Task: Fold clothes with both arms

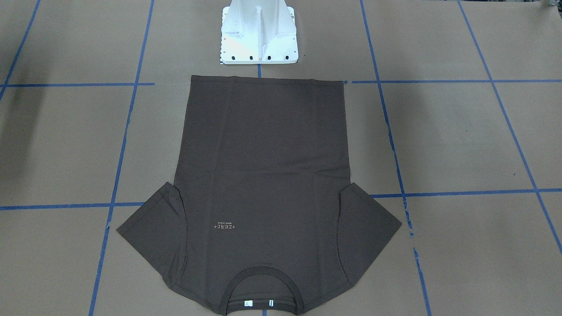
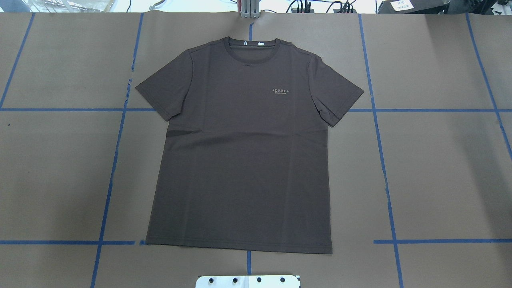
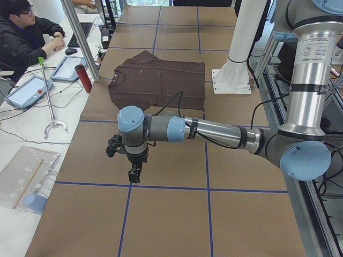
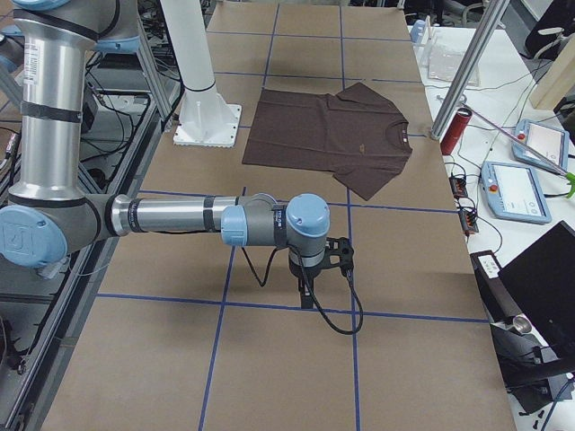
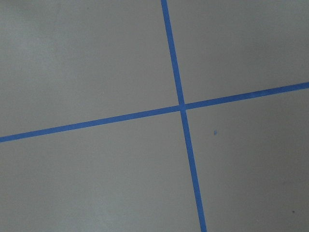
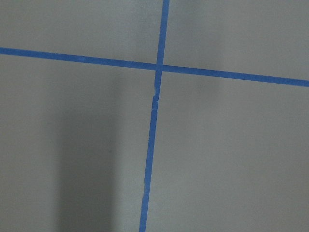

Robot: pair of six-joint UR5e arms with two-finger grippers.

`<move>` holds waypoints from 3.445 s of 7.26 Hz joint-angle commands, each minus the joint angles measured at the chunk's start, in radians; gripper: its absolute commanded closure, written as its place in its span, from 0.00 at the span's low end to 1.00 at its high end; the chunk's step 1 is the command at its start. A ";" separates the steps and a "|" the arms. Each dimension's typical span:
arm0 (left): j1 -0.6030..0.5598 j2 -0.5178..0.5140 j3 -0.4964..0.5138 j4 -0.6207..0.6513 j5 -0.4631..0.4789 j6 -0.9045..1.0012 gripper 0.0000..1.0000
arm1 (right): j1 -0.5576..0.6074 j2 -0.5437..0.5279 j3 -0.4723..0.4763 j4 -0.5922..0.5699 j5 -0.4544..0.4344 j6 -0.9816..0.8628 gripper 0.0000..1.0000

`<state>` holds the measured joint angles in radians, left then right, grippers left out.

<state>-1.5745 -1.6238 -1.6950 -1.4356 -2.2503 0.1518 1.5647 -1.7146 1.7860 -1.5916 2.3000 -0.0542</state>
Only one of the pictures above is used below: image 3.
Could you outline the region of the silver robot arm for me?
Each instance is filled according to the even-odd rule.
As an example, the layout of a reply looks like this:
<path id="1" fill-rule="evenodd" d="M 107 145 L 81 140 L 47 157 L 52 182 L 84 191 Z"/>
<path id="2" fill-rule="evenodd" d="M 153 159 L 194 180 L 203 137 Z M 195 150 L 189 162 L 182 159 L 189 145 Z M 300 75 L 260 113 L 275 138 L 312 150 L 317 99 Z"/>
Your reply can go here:
<path id="1" fill-rule="evenodd" d="M 300 181 L 316 179 L 328 170 L 331 155 L 324 145 L 320 120 L 333 50 L 342 32 L 342 1 L 277 1 L 274 32 L 276 39 L 281 34 L 297 37 L 286 120 L 277 133 L 170 112 L 146 115 L 141 108 L 128 106 L 117 115 L 121 133 L 117 151 L 132 164 L 130 182 L 140 181 L 149 141 L 201 139 L 225 148 L 245 149 Z"/>

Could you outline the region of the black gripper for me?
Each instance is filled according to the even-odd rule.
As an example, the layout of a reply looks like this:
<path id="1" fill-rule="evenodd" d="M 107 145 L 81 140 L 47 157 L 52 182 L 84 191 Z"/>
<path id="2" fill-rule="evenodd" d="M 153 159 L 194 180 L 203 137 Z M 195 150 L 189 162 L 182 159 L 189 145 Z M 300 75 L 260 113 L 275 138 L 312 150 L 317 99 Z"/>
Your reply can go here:
<path id="1" fill-rule="evenodd" d="M 143 167 L 143 163 L 147 163 L 147 149 L 139 154 L 127 154 L 128 160 L 131 162 L 135 169 L 131 169 L 128 172 L 129 182 L 138 184 L 140 183 L 140 171 Z"/>

